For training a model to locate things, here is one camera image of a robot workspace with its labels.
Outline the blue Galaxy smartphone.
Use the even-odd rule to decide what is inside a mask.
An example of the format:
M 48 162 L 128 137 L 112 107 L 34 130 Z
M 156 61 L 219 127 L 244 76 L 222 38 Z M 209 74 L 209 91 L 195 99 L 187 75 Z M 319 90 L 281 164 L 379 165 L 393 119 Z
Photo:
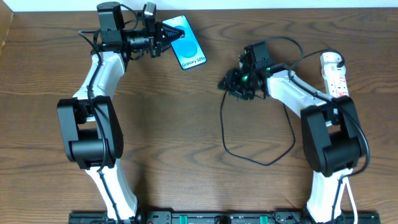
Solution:
M 174 54 L 182 70 L 203 65 L 207 62 L 193 29 L 186 16 L 181 15 L 162 22 L 165 25 L 183 30 L 185 36 L 171 43 Z

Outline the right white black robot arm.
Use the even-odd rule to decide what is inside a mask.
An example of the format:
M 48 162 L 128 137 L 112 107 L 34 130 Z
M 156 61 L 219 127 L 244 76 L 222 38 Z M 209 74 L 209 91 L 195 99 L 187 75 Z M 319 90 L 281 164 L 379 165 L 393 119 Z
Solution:
M 318 54 L 325 92 L 294 72 L 305 54 L 292 65 L 276 64 L 265 41 L 246 46 L 239 68 L 229 70 L 217 87 L 241 100 L 252 100 L 261 90 L 261 99 L 279 100 L 300 118 L 303 151 L 313 169 L 312 191 L 301 223 L 358 223 L 365 216 L 357 210 L 344 214 L 341 199 L 344 191 L 352 191 L 349 178 L 368 168 L 369 143 L 346 89 L 345 58 L 335 49 Z

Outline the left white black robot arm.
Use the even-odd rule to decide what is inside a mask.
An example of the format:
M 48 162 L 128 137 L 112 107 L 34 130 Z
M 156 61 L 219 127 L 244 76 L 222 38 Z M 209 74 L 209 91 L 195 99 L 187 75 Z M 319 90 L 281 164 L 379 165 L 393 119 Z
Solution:
M 146 223 L 144 211 L 121 168 L 123 133 L 113 106 L 113 96 L 130 61 L 145 53 L 161 55 L 185 31 L 157 22 L 156 5 L 148 2 L 134 14 L 141 29 L 127 29 L 124 5 L 111 1 L 97 5 L 100 27 L 90 33 L 91 68 L 80 89 L 57 104 L 65 154 L 95 182 L 107 211 L 97 215 L 71 215 L 73 223 Z

